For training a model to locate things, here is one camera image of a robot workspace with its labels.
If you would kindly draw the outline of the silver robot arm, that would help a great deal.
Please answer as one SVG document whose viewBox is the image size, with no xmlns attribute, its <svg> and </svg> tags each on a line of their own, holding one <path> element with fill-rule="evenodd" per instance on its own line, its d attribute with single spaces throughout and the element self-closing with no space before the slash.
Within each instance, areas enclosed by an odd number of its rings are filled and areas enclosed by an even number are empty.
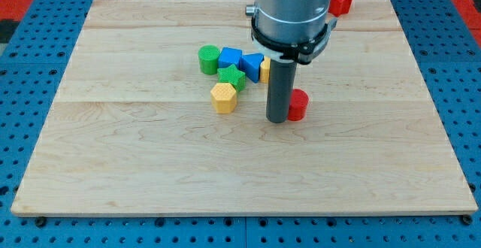
<svg viewBox="0 0 481 248">
<path fill-rule="evenodd" d="M 336 19 L 327 21 L 330 0 L 255 0 L 251 35 L 271 59 L 307 65 L 326 47 Z"/>
</svg>

